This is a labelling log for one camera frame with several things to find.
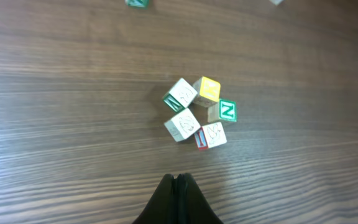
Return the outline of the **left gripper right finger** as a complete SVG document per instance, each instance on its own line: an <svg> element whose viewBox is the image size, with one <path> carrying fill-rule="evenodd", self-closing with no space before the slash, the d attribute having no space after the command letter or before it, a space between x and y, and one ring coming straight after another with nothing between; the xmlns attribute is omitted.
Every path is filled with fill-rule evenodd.
<svg viewBox="0 0 358 224"><path fill-rule="evenodd" d="M176 179L176 202L177 223L223 224L189 173L180 174Z"/></svg>

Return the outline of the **white block moved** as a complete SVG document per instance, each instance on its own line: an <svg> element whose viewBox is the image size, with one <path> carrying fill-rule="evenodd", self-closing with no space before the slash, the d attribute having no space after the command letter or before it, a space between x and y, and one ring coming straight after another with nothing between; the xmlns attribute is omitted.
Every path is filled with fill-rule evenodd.
<svg viewBox="0 0 358 224"><path fill-rule="evenodd" d="M163 102L175 113L179 113L191 104L197 94L184 78L180 78L163 96Z"/></svg>

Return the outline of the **green N letter block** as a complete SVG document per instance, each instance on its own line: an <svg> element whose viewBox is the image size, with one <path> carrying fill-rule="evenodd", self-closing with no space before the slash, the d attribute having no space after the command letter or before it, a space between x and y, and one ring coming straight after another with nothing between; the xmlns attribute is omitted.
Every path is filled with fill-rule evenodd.
<svg viewBox="0 0 358 224"><path fill-rule="evenodd" d="M237 104L235 101L220 98L208 108L208 122L235 123L237 121Z"/></svg>

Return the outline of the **yellow top wooden block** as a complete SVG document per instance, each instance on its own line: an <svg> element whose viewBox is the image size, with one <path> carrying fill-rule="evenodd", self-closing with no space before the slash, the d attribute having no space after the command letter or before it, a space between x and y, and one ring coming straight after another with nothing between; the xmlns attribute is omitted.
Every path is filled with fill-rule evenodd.
<svg viewBox="0 0 358 224"><path fill-rule="evenodd" d="M221 90L219 82L208 77L201 77L194 82L193 88L197 91L197 95L193 100L195 104L208 108L219 101Z"/></svg>

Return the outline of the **plain white picture block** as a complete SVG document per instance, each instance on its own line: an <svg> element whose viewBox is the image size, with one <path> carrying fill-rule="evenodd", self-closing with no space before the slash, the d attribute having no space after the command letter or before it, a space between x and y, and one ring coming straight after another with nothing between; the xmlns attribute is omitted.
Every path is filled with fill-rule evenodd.
<svg viewBox="0 0 358 224"><path fill-rule="evenodd" d="M227 143L227 138L221 122L202 126L194 134L197 148L202 151Z"/></svg>

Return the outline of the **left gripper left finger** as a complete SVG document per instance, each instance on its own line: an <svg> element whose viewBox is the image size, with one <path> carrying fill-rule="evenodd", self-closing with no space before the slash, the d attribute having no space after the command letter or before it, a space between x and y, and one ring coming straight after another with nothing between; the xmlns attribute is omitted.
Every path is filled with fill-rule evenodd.
<svg viewBox="0 0 358 224"><path fill-rule="evenodd" d="M177 223L176 183L173 175L165 174L133 224Z"/></svg>

